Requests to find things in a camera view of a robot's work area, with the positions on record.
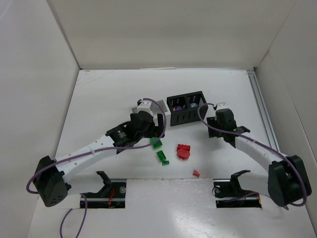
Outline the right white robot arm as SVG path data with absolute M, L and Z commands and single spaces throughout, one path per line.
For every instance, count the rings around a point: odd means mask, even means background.
M 226 105 L 214 107 L 215 115 L 203 119 L 210 138 L 222 138 L 233 148 L 245 153 L 267 173 L 266 177 L 252 175 L 243 180 L 239 177 L 248 173 L 242 170 L 231 175 L 230 187 L 223 188 L 219 198 L 251 196 L 262 193 L 269 196 L 279 207 L 304 206 L 312 193 L 303 160 L 287 156 L 268 145 L 250 137 L 250 130 L 237 126 L 234 114 Z

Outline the green square lego brick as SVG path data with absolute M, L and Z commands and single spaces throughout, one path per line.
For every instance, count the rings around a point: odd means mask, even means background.
M 166 156 L 162 150 L 157 152 L 157 156 L 161 162 L 166 160 Z

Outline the green arched lego brick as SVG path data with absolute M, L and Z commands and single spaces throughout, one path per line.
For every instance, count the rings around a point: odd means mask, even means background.
M 159 140 L 157 137 L 152 137 L 150 139 L 150 143 L 152 144 L 152 147 L 154 149 L 158 149 L 158 148 L 160 148 L 162 146 L 161 140 Z

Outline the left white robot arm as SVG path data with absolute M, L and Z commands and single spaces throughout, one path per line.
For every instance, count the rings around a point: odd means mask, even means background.
M 86 168 L 108 157 L 114 157 L 125 150 L 145 148 L 136 144 L 143 138 L 164 137 L 166 116 L 157 115 L 157 122 L 151 114 L 140 111 L 130 115 L 130 121 L 109 130 L 93 143 L 72 152 L 68 156 L 51 159 L 43 157 L 28 182 L 33 184 L 36 194 L 46 207 L 53 207 L 74 192 L 72 179 Z

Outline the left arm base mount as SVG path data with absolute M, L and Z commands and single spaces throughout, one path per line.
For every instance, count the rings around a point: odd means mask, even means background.
M 127 180 L 110 179 L 104 171 L 97 171 L 93 175 L 82 175 L 80 192 L 85 195 L 80 199 L 80 207 L 89 209 L 123 209 Z

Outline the small red lego piece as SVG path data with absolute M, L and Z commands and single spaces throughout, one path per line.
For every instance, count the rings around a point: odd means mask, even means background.
M 197 171 L 197 170 L 194 170 L 193 171 L 193 176 L 195 176 L 195 177 L 200 177 L 200 173 Z

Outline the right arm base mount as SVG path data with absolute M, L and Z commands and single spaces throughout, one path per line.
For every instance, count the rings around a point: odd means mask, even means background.
M 227 179 L 214 179 L 212 194 L 216 208 L 262 208 L 260 195 L 252 190 L 241 188 L 239 176 L 250 170 L 235 172 Z

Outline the red studded lego brick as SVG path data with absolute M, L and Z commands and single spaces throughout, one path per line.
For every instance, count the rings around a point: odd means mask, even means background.
M 177 145 L 177 150 L 179 150 L 179 149 L 190 151 L 191 146 L 190 145 L 185 145 L 185 144 L 178 144 Z

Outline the teal lego brick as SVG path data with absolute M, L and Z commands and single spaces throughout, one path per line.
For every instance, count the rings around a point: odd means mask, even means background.
M 191 104 L 190 104 L 190 107 L 191 107 L 191 108 L 198 107 L 198 104 L 196 104 L 196 103 L 191 103 Z

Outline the red rounded lego brick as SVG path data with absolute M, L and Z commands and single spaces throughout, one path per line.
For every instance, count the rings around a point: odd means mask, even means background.
M 181 160 L 188 160 L 190 157 L 190 151 L 186 149 L 178 149 L 177 150 L 177 157 Z

